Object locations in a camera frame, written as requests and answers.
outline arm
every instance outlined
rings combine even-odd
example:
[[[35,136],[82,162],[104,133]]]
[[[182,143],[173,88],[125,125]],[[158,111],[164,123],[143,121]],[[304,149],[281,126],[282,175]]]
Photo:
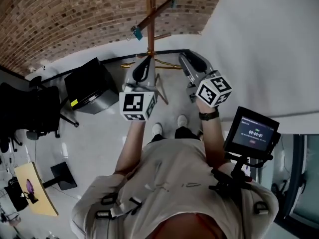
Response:
[[[114,174],[127,175],[139,164],[142,154],[144,129],[145,122],[135,121],[131,123]]]
[[[197,106],[201,113],[213,113],[215,108],[206,105],[199,98],[196,99]],[[213,168],[219,168],[221,165],[229,162],[225,159],[224,137],[222,134],[221,123],[219,118],[211,120],[202,120],[204,132],[204,146],[206,153],[206,162]]]

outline yellow label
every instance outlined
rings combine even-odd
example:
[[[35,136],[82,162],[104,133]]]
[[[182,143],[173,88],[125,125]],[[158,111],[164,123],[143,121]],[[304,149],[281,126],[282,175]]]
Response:
[[[71,102],[71,106],[73,107],[73,106],[75,106],[77,103],[78,103],[78,100],[76,99],[76,100],[74,100],[73,102]]]

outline person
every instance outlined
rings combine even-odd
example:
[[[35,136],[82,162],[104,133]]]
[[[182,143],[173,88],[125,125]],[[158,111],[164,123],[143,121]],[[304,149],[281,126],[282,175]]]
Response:
[[[242,190],[241,212],[231,199],[208,188],[217,184],[212,168],[231,176],[234,164],[224,157],[218,112],[199,99],[196,103],[200,114],[206,115],[203,142],[181,115],[175,139],[164,138],[161,124],[156,123],[152,141],[142,149],[145,122],[131,123],[114,174],[99,176],[72,211],[71,228],[78,238],[120,238],[97,232],[105,225],[97,223],[98,208],[93,208],[113,191],[117,191],[117,209],[111,213],[115,220],[123,218],[117,232],[124,233],[121,238],[257,239],[265,235],[278,212],[278,201],[268,189],[252,181],[252,190]],[[268,207],[265,214],[254,214],[254,203],[259,201]]]

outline black pants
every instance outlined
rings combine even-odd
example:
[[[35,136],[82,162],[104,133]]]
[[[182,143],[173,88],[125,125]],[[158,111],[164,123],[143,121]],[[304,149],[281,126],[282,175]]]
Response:
[[[151,142],[155,142],[155,141],[160,141],[165,139],[165,137],[163,137],[160,134],[157,134],[153,137]],[[175,139],[197,139],[199,140],[199,138],[197,137],[196,134],[193,134],[190,129],[181,126],[180,128],[176,129],[175,132]]]

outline wooden table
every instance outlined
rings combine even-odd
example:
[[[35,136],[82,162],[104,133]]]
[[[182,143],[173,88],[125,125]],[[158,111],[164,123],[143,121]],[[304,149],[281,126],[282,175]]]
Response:
[[[28,192],[26,188],[27,179],[31,182],[34,188],[34,196],[38,199],[38,201],[33,204],[29,199],[27,199],[32,212],[36,214],[58,216],[58,212],[45,191],[34,163],[30,162],[24,164],[15,168],[14,171],[23,192]]]

